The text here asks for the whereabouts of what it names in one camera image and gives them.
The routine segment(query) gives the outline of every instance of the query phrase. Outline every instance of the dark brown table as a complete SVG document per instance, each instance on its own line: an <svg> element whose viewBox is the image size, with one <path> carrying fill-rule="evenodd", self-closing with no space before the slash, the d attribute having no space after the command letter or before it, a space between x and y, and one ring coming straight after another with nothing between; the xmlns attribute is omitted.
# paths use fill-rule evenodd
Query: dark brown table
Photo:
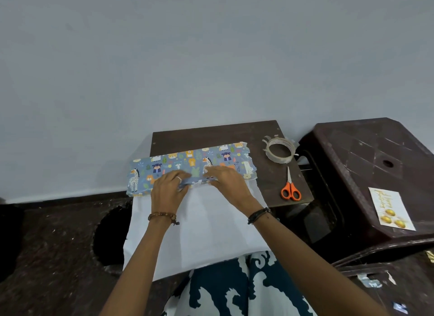
<svg viewBox="0 0 434 316"><path fill-rule="evenodd" d="M186 130L154 132L150 156L158 156L213 147L234 142L247 142L253 164L257 167L257 184L268 207L278 207L292 204L306 204L313 201L312 193L305 181L297 162L293 159L289 166L292 181L301 192L298 202L286 201L280 197L280 191L286 184L286 164L277 164L265 155L264 136L274 137L278 134L283 138L277 121L262 121L233 125L191 128ZM279 156L289 152L285 147L274 145L272 152Z"/></svg>

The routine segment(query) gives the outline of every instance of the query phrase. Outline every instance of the scissors blade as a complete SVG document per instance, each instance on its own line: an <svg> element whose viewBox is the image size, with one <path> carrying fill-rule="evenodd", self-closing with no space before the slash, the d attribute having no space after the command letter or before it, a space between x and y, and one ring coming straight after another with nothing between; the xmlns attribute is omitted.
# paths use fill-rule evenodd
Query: scissors blade
<svg viewBox="0 0 434 316"><path fill-rule="evenodd" d="M290 167L288 166L288 182L289 183L292 183L292 180L291 180L291 173L290 173Z"/></svg>

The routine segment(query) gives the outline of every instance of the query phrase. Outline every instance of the clear tape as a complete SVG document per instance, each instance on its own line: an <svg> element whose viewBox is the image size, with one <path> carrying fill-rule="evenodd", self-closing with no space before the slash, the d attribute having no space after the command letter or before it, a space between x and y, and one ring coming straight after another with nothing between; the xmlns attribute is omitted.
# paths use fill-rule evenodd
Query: clear tape
<svg viewBox="0 0 434 316"><path fill-rule="evenodd" d="M288 140L286 138L279 138L278 136L274 136L274 138L271 138L268 135L265 136L265 138L268 139L268 140L265 140L265 139L262 140L263 142L265 142L267 144L267 146L264 149L265 154L274 163L288 164L292 160L294 155L297 155L296 154L296 146L290 140ZM272 146L273 144L281 144L281 145L285 146L286 148L288 148L290 150L291 155L289 157L276 156L269 149L269 146Z"/></svg>

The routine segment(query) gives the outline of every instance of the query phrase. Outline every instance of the white paper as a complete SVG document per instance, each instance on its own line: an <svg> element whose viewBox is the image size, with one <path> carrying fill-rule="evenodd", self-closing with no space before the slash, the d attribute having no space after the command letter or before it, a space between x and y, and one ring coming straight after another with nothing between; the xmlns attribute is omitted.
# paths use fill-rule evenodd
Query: white paper
<svg viewBox="0 0 434 316"><path fill-rule="evenodd" d="M399 192L371 187L369 188L369 192L371 193L380 224L416 231Z"/></svg>
<svg viewBox="0 0 434 316"><path fill-rule="evenodd" d="M266 207L256 180L247 186ZM134 197L132 217L124 243L124 269L148 227L150 196ZM267 243L247 218L215 188L190 189L177 212L178 226L167 230L155 268L154 280L229 260L243 254L269 250Z"/></svg>

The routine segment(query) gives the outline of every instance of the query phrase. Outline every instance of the hole in stool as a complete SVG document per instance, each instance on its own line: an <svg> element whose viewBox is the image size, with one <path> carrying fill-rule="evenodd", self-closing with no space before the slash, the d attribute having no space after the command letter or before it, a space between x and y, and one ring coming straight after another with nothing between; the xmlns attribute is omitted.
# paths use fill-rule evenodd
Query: hole in stool
<svg viewBox="0 0 434 316"><path fill-rule="evenodd" d="M131 221L132 200L112 209L96 227L92 250L103 266L124 264L124 242Z"/></svg>
<svg viewBox="0 0 434 316"><path fill-rule="evenodd" d="M393 167L393 163L389 160L383 160L383 165L386 167Z"/></svg>

